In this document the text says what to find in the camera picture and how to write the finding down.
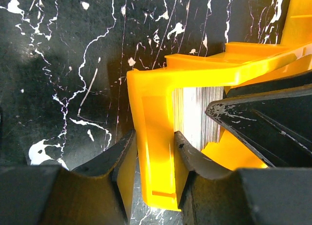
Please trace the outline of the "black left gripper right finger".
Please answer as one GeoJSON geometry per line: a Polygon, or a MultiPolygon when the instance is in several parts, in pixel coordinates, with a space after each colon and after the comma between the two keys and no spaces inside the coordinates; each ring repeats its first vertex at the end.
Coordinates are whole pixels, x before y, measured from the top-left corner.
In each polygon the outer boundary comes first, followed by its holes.
{"type": "Polygon", "coordinates": [[[174,134],[175,190],[185,225],[309,225],[309,168],[228,170],[174,134]]]}

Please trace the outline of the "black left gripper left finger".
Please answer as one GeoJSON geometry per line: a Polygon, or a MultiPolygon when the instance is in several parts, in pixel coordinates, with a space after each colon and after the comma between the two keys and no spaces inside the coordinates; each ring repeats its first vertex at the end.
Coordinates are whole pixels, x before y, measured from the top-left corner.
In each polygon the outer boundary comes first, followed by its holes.
{"type": "Polygon", "coordinates": [[[60,165],[2,166],[3,225],[127,225],[131,219],[137,139],[115,145],[68,171],[60,165]]]}

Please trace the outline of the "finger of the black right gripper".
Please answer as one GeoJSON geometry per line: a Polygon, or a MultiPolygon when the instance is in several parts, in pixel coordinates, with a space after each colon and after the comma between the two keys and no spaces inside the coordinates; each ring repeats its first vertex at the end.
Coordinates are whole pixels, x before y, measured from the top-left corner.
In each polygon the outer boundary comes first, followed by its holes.
{"type": "Polygon", "coordinates": [[[224,98],[232,98],[236,96],[244,96],[256,93],[294,88],[309,85],[311,83],[312,83],[312,71],[310,70],[301,74],[288,76],[276,80],[259,82],[232,88],[226,95],[224,95],[224,98]]]}
{"type": "Polygon", "coordinates": [[[205,113],[268,166],[312,165],[310,84],[214,101],[205,113]]]}

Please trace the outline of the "small orange card bin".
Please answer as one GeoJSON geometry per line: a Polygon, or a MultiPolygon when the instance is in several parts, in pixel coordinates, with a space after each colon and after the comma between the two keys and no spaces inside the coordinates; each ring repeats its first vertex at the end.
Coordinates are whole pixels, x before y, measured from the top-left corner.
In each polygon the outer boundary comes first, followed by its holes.
{"type": "Polygon", "coordinates": [[[144,202],[178,210],[174,173],[172,92],[184,87],[243,85],[296,75],[311,69],[312,43],[301,45],[230,42],[207,57],[172,54],[164,68],[127,73],[129,102],[137,136],[144,202]]]}

